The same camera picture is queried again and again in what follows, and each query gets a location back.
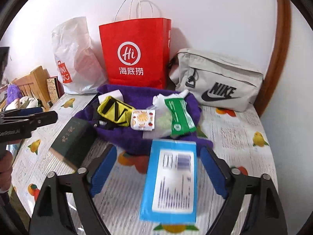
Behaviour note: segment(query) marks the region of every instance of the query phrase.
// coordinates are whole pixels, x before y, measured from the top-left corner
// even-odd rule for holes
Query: red logo
[[[133,42],[122,43],[117,50],[117,55],[119,60],[128,66],[138,63],[141,56],[139,47]]]
[[[71,79],[71,75],[69,74],[65,66],[65,63],[61,63],[61,61],[58,61],[58,67],[62,76],[63,84],[68,84],[68,83],[73,82],[73,80]]]

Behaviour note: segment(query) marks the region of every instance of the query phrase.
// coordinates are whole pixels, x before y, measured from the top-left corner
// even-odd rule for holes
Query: blue package
[[[196,222],[197,153],[190,141],[153,140],[140,220]]]

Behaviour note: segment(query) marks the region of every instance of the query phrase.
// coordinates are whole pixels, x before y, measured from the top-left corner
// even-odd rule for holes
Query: beige nike bag
[[[248,62],[220,54],[185,48],[171,63],[178,64],[176,91],[189,90],[202,105],[243,112],[263,81],[262,73]]]

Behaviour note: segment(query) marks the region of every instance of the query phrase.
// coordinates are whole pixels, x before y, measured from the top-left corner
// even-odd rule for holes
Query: dark green box
[[[77,170],[81,167],[96,137],[97,132],[87,121],[72,117],[49,151],[60,161]]]

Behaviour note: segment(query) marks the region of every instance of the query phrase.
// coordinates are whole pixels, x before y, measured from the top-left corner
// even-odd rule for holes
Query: purple plush toy
[[[23,95],[21,90],[18,88],[17,85],[11,84],[7,87],[7,105],[9,105],[12,101],[16,98],[22,98]]]

